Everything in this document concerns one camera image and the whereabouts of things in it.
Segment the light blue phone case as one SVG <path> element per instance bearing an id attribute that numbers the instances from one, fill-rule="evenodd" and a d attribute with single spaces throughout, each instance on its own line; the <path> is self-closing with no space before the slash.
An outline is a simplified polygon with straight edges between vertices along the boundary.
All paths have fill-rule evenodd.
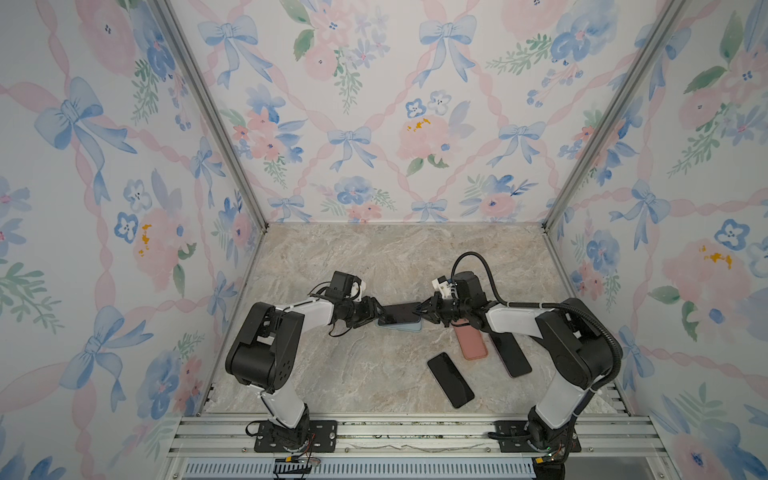
<path id="1" fill-rule="evenodd" d="M 378 322 L 377 326 L 380 328 L 393 330 L 393 331 L 402 331 L 402 332 L 414 332 L 418 333 L 422 331 L 423 322 L 413 322 L 413 323 L 392 323 L 392 324 L 385 324 Z"/>

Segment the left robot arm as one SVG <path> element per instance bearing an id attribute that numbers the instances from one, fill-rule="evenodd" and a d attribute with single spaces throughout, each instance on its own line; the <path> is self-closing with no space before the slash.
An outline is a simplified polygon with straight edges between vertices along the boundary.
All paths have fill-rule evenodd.
<path id="1" fill-rule="evenodd" d="M 340 298 L 313 294 L 306 300 L 275 306 L 255 303 L 226 357 L 225 371 L 241 385 L 253 388 L 268 417 L 248 424 L 257 453 L 299 454 L 313 447 L 332 450 L 332 421 L 310 420 L 309 407 L 291 379 L 301 336 L 338 321 L 347 328 L 365 326 L 386 316 L 378 300 L 369 296 Z"/>

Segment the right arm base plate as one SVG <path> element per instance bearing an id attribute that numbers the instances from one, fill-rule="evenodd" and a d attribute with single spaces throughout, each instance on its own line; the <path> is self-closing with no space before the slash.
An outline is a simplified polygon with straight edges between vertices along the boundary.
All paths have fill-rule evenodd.
<path id="1" fill-rule="evenodd" d="M 498 420 L 486 436 L 499 444 L 502 453 L 557 456 L 582 451 L 573 422 L 559 429 L 551 429 L 544 423 Z"/>

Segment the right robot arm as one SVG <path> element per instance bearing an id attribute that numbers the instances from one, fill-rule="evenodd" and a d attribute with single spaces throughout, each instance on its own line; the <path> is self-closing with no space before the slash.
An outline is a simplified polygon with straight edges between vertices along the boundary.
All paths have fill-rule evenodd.
<path id="1" fill-rule="evenodd" d="M 544 396 L 528 413 L 525 429 L 515 435 L 535 451 L 567 455 L 575 424 L 594 395 L 621 369 L 622 349 L 613 334 L 577 298 L 562 302 L 514 302 L 489 299 L 478 277 L 460 272 L 433 281 L 434 294 L 414 313 L 448 326 L 468 326 L 488 335 L 520 334 L 536 340 L 555 367 Z"/>

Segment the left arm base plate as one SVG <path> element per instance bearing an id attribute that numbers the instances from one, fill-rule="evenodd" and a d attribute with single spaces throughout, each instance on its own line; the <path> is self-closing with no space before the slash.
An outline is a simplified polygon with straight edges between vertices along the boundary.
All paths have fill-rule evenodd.
<path id="1" fill-rule="evenodd" d="M 254 440 L 256 453 L 333 453 L 338 439 L 335 420 L 300 422 L 295 429 L 278 426 L 270 421 L 253 421 L 245 433 Z"/>

